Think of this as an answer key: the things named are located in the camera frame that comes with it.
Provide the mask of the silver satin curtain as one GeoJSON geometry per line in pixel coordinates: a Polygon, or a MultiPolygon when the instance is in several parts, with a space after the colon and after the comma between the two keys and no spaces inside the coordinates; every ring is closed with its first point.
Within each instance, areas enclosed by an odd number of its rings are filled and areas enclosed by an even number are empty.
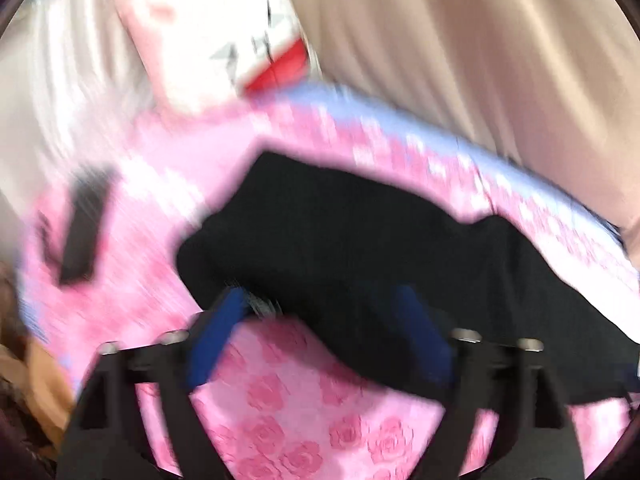
{"type": "Polygon", "coordinates": [[[1,0],[1,250],[18,243],[47,176],[153,101],[119,0],[1,0]]]}

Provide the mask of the black smartphone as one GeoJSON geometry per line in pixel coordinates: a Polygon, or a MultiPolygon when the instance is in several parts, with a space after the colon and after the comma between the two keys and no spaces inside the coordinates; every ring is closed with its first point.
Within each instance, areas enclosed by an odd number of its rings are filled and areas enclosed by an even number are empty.
{"type": "Polygon", "coordinates": [[[76,174],[70,221],[58,268],[61,286],[92,278],[106,205],[116,179],[117,170],[113,165],[87,166],[76,174]]]}

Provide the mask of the white cat face pillow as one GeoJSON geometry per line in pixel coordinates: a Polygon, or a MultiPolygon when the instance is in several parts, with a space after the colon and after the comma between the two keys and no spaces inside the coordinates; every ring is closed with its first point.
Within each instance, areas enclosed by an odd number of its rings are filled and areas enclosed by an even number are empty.
{"type": "Polygon", "coordinates": [[[156,105],[195,116],[311,69],[291,0],[120,0],[156,105]]]}

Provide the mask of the pink floral bed sheet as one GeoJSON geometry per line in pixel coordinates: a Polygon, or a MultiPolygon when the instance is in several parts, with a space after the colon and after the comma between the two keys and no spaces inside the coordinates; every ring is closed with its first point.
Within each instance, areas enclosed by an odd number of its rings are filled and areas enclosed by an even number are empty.
{"type": "MultiPolygon", "coordinates": [[[[553,186],[379,102],[300,84],[193,120],[143,114],[134,140],[90,281],[55,278],[70,186],[51,184],[30,215],[23,314],[70,390],[102,342],[148,344],[195,314],[172,263],[179,237],[231,193],[260,148],[401,185],[460,221],[503,214],[560,278],[638,333],[639,275],[608,226],[553,186]]],[[[293,321],[241,324],[194,404],[240,479],[402,479],[442,414],[432,401],[367,385],[293,321]]]]}

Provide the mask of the black pants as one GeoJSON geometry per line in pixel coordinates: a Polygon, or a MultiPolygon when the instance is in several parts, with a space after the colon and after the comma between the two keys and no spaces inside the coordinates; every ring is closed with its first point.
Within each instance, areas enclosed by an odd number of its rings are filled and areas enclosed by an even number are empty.
{"type": "Polygon", "coordinates": [[[457,222],[424,198],[356,174],[260,154],[177,250],[202,309],[228,286],[299,318],[342,361],[428,398],[445,374],[428,331],[542,342],[573,404],[639,388],[638,344],[562,281],[505,218],[457,222]]]}

